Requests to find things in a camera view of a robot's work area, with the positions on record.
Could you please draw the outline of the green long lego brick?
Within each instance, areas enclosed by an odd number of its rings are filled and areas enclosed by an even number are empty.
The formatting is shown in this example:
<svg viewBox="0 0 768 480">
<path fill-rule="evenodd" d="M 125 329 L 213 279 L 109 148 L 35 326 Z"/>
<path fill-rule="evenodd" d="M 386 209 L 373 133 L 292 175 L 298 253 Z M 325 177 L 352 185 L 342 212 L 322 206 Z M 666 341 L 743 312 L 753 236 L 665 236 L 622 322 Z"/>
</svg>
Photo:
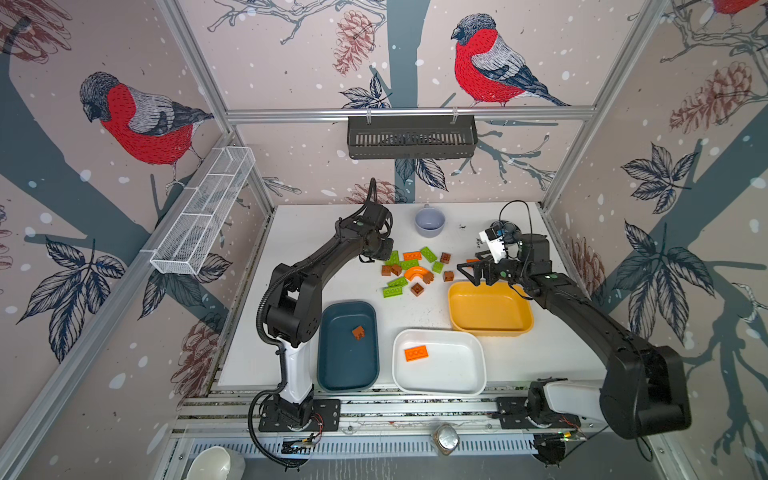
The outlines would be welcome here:
<svg viewBox="0 0 768 480">
<path fill-rule="evenodd" d="M 387 287 L 382 290 L 382 295 L 385 299 L 401 296 L 403 294 L 402 286 Z"/>
</svg>

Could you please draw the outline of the orange lego plate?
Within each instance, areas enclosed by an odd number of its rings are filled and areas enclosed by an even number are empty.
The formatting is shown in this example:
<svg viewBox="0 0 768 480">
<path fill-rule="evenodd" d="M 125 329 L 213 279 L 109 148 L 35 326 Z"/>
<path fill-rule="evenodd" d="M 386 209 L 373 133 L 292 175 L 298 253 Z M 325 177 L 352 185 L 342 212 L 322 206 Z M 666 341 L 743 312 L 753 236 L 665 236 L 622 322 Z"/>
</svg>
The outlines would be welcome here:
<svg viewBox="0 0 768 480">
<path fill-rule="evenodd" d="M 429 356 L 428 349 L 425 345 L 406 348 L 404 350 L 404 356 L 407 362 L 426 359 Z"/>
</svg>

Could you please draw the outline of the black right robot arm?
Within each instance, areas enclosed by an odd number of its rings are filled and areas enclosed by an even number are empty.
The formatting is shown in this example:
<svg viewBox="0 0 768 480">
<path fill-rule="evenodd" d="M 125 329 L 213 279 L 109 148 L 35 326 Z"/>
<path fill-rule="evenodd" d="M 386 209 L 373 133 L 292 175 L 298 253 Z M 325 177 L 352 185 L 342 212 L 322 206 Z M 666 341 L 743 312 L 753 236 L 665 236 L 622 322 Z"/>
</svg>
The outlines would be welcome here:
<svg viewBox="0 0 768 480">
<path fill-rule="evenodd" d="M 584 408 L 575 398 L 565 401 L 568 414 L 600 419 L 624 439 L 673 431 L 692 424 L 680 355 L 668 346 L 654 346 L 599 310 L 564 273 L 552 268 L 549 241 L 537 233 L 519 235 L 515 255 L 501 232 L 480 234 L 487 244 L 472 262 L 457 270 L 473 285 L 499 281 L 519 286 L 524 298 L 536 302 L 568 325 L 606 368 L 597 397 Z"/>
</svg>

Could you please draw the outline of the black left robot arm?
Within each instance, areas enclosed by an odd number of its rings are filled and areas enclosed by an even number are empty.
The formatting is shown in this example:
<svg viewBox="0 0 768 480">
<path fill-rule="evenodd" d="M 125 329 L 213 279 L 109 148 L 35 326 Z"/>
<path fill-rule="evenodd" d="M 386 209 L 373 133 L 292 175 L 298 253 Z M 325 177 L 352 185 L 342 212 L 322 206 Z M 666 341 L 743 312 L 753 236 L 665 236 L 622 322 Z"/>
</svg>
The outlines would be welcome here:
<svg viewBox="0 0 768 480">
<path fill-rule="evenodd" d="M 377 183 L 372 179 L 361 206 L 335 222 L 330 240 L 307 258 L 274 268 L 258 305 L 256 330 L 264 343 L 276 348 L 279 358 L 280 381 L 263 395 L 283 425 L 299 428 L 311 421 L 313 383 L 304 347 L 319 328 L 324 287 L 354 258 L 362 263 L 388 260 L 392 226 L 392 214 L 377 202 Z"/>
</svg>

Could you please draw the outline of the yellow rectangular tray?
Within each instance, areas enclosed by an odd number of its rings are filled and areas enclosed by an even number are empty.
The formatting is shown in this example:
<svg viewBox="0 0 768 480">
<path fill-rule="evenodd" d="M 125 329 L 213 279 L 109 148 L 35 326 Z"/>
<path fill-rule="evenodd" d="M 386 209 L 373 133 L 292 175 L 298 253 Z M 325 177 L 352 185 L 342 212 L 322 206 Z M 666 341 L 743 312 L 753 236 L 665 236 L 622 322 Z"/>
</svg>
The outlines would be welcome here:
<svg viewBox="0 0 768 480">
<path fill-rule="evenodd" d="M 475 336 L 515 337 L 534 326 L 530 301 L 519 285 L 498 282 L 492 286 L 457 282 L 448 293 L 454 330 Z"/>
</svg>

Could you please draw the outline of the orange curved lego arch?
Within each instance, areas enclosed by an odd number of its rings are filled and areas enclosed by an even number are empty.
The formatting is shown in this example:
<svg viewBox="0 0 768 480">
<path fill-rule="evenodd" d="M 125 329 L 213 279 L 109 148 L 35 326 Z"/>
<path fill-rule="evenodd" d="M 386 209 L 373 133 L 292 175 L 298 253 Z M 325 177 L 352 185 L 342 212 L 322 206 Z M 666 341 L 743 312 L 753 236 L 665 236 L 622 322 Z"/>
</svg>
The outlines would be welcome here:
<svg viewBox="0 0 768 480">
<path fill-rule="evenodd" d="M 421 266 L 415 266 L 407 269 L 404 273 L 404 277 L 408 281 L 414 281 L 416 278 L 419 278 L 426 284 L 430 284 L 434 281 L 434 274 L 430 270 Z"/>
</svg>

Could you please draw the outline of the green lego brick top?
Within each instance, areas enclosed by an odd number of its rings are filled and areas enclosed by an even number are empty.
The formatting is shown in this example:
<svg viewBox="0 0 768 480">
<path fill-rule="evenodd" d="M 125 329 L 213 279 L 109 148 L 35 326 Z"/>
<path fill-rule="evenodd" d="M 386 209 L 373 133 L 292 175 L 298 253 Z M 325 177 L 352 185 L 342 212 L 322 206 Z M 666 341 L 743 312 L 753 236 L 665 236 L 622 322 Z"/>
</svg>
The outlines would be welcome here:
<svg viewBox="0 0 768 480">
<path fill-rule="evenodd" d="M 420 253 L 422 257 L 430 263 L 434 263 L 437 261 L 436 254 L 429 247 L 423 247 L 420 250 Z"/>
</svg>

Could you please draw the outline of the lavender plastic cup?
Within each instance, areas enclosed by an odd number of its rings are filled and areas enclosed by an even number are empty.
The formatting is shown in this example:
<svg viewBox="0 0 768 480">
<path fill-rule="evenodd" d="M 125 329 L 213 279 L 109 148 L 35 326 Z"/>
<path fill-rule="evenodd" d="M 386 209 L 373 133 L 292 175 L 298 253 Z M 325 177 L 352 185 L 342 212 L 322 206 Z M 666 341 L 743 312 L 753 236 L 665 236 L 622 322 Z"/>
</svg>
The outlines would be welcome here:
<svg viewBox="0 0 768 480">
<path fill-rule="evenodd" d="M 446 223 L 444 213 L 429 204 L 424 205 L 415 215 L 414 225 L 417 233 L 424 238 L 438 236 Z"/>
</svg>

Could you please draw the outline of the dark teal rectangular tray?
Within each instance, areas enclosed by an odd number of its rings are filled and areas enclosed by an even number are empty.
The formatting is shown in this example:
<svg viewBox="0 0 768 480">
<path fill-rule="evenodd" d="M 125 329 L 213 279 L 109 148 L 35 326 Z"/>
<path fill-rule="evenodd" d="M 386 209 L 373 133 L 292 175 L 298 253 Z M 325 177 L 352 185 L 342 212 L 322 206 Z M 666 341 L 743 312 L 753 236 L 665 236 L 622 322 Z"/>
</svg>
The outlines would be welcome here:
<svg viewBox="0 0 768 480">
<path fill-rule="evenodd" d="M 362 326 L 365 337 L 352 330 Z M 322 315 L 317 381 L 327 392 L 357 392 L 371 387 L 380 372 L 376 311 L 364 301 L 329 305 Z"/>
</svg>

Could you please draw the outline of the white rectangular tray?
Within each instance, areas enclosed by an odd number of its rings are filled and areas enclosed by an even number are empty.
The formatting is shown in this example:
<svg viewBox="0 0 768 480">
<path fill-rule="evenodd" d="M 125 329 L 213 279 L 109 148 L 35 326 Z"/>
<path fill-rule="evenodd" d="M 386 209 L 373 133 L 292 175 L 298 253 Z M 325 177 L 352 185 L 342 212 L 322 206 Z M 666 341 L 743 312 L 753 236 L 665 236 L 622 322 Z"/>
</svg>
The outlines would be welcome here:
<svg viewBox="0 0 768 480">
<path fill-rule="evenodd" d="M 425 345 L 426 359 L 407 362 L 406 348 Z M 392 377 L 410 394 L 472 397 L 487 384 L 484 350 L 473 335 L 460 331 L 406 329 L 395 338 Z"/>
</svg>

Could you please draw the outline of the round silver knob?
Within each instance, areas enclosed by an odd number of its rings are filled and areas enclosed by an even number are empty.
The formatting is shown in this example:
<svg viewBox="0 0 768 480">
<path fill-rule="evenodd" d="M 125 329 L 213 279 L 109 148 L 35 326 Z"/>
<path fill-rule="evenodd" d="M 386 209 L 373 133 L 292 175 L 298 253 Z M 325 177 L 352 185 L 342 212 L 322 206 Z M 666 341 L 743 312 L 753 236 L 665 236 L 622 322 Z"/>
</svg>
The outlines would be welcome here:
<svg viewBox="0 0 768 480">
<path fill-rule="evenodd" d="M 442 424 L 432 434 L 432 440 L 443 456 L 451 455 L 460 444 L 460 437 L 456 429 L 450 424 Z"/>
</svg>

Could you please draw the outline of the white bowl at bottom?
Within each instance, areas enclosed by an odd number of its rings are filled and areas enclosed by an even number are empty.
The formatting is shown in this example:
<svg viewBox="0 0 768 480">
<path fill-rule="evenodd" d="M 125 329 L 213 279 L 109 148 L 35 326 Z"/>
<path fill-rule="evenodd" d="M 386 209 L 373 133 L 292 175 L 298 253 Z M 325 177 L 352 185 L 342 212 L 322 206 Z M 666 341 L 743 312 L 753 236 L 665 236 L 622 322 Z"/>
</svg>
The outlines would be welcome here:
<svg viewBox="0 0 768 480">
<path fill-rule="evenodd" d="M 201 452 L 189 467 L 185 480 L 241 480 L 245 472 L 244 457 L 222 446 Z"/>
</svg>

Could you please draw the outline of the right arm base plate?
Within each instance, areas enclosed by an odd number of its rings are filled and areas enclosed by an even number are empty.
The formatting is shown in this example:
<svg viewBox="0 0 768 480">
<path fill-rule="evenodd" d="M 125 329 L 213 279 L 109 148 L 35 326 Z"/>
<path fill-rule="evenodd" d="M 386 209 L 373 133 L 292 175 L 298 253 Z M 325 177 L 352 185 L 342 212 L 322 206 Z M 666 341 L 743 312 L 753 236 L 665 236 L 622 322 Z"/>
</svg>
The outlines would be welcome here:
<svg viewBox="0 0 768 480">
<path fill-rule="evenodd" d="M 527 397 L 498 397 L 494 418 L 502 429 L 580 429 L 578 416 L 552 411 L 543 401 Z"/>
</svg>

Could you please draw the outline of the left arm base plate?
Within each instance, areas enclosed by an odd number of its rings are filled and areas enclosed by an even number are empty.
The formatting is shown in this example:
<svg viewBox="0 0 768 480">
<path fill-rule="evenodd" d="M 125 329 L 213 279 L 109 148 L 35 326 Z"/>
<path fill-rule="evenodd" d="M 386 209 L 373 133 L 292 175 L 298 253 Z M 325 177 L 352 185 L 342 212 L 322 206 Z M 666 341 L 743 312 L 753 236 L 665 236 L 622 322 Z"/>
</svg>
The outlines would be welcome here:
<svg viewBox="0 0 768 480">
<path fill-rule="evenodd" d="M 259 432 L 336 432 L 339 428 L 341 402 L 336 399 L 308 398 L 294 404 L 282 397 L 268 399 L 258 411 Z"/>
</svg>

